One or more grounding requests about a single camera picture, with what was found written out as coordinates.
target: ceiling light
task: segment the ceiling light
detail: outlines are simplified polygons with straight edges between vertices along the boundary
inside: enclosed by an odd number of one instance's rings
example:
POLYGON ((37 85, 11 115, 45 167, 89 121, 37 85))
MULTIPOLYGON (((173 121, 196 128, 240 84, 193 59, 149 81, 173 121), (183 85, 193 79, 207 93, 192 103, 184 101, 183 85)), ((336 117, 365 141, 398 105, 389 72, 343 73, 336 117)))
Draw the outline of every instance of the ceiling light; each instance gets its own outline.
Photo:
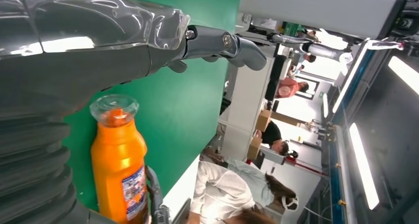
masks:
POLYGON ((327 94, 324 93, 323 94, 323 116, 327 118, 328 115, 329 115, 329 105, 327 101, 327 94))
POLYGON ((367 47, 365 47, 364 45, 361 49, 361 52, 359 53, 358 58, 356 59, 355 63, 352 66, 351 73, 349 73, 349 76, 340 91, 339 97, 337 98, 336 103, 333 106, 332 112, 336 113, 337 109, 339 108, 340 103, 342 102, 343 97, 345 96, 346 91, 348 90, 348 87, 351 84, 353 77, 355 76, 355 73, 358 71, 359 64, 361 64, 362 59, 364 58, 364 55, 366 52, 367 52, 367 47))
POLYGON ((359 136, 355 123, 349 128, 349 133, 359 173, 361 174, 362 185, 364 186, 364 192, 367 197, 368 207, 372 210, 378 205, 379 199, 373 176, 371 175, 370 165, 368 164, 364 146, 362 145, 361 136, 359 136))
POLYGON ((419 94, 419 73, 417 71, 395 56, 390 59, 388 67, 410 86, 416 94, 419 94))

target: clear plastic cap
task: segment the clear plastic cap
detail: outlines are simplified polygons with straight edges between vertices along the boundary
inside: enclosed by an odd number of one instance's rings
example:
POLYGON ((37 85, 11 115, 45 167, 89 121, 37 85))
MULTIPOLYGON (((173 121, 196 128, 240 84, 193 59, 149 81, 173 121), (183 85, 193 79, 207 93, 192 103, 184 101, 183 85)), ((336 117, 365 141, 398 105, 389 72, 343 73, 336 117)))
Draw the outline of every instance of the clear plastic cap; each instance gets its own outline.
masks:
POLYGON ((129 123, 138 111, 138 102, 124 94, 109 94, 90 105, 90 113, 107 127, 119 127, 129 123))

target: workbench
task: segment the workbench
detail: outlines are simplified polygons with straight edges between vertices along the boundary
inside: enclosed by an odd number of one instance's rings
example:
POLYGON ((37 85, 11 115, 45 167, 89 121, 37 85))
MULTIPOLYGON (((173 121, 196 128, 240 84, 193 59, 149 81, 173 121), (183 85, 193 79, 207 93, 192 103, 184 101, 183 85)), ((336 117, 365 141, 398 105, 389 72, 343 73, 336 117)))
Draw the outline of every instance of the workbench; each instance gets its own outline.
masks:
MULTIPOLYGON (((191 16, 190 24, 233 32, 240 0, 147 1, 182 9, 191 16)), ((163 68, 150 77, 100 92, 90 101, 111 93, 137 99, 140 107, 135 124, 147 143, 145 161, 156 171, 164 195, 193 161, 197 163, 197 156, 215 134, 227 70, 225 59, 186 62, 188 69, 182 74, 163 68)), ((65 122, 71 125, 71 135, 63 144, 72 153, 68 164, 73 168, 78 199, 98 210, 90 158, 96 121, 86 106, 66 117, 65 122)))

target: person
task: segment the person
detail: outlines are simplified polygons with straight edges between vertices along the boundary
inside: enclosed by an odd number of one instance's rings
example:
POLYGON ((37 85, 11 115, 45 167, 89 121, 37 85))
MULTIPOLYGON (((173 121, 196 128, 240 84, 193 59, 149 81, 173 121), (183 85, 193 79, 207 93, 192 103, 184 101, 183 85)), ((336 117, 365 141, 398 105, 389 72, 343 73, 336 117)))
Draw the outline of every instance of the person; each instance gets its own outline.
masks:
POLYGON ((282 141, 281 131, 278 126, 270 121, 264 132, 256 131, 256 136, 262 138, 262 143, 268 144, 270 149, 281 156, 285 156, 289 150, 288 143, 282 141))
POLYGON ((307 60, 309 63, 312 63, 316 61, 316 58, 316 56, 306 53, 302 57, 300 56, 298 64, 303 63, 305 60, 307 60))
POLYGON ((295 78, 302 70, 304 70, 305 66, 300 64, 299 66, 291 66, 288 70, 288 76, 291 78, 295 78))
POLYGON ((233 171, 200 161, 187 224, 275 224, 233 171))
POLYGON ((272 207, 273 204, 276 210, 283 208, 294 211, 298 208, 296 193, 279 182, 275 177, 265 174, 245 162, 231 158, 225 159, 216 154, 210 147, 205 148, 203 153, 210 157, 215 164, 233 171, 243 179, 248 185, 256 203, 263 207, 272 207))
POLYGON ((295 95, 297 91, 306 92, 307 90, 307 82, 297 82, 296 80, 287 77, 280 80, 275 98, 288 98, 295 95))
POLYGON ((307 33, 306 39, 311 39, 314 42, 319 42, 319 38, 317 38, 316 31, 314 30, 307 33))

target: orange juice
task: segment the orange juice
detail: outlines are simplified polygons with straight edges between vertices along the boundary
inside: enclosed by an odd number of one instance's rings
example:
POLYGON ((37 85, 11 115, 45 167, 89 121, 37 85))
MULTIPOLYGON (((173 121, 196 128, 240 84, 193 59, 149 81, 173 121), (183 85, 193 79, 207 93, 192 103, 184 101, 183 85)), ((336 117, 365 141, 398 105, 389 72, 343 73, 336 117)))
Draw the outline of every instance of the orange juice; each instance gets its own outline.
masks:
POLYGON ((99 212, 119 224, 147 223, 147 146, 137 131, 135 99, 107 95, 90 106, 98 121, 91 147, 99 212))

